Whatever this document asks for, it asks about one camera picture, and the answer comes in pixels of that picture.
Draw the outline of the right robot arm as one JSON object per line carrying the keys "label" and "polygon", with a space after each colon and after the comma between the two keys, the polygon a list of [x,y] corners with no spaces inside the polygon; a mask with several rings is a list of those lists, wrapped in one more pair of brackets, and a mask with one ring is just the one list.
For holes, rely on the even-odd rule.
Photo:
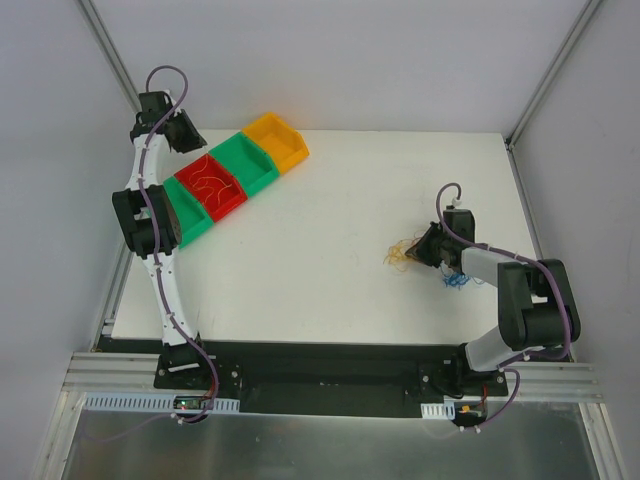
{"label": "right robot arm", "polygon": [[563,360],[581,332],[564,264],[533,260],[475,242],[471,211],[447,207],[406,256],[448,267],[497,290],[497,326],[461,346],[463,362],[450,369],[452,387],[473,394],[486,373],[527,358]]}

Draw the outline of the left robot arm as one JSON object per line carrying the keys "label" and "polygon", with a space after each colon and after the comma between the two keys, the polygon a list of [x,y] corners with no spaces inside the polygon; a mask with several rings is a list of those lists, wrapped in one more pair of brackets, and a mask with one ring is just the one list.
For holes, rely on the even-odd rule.
{"label": "left robot arm", "polygon": [[168,91],[143,92],[139,101],[130,132],[131,176],[124,189],[112,194],[112,205],[127,248],[152,284],[162,333],[159,369],[199,389],[209,382],[212,367],[204,359],[195,318],[181,299],[177,256],[182,231],[159,171],[170,154],[192,151],[204,139]]}

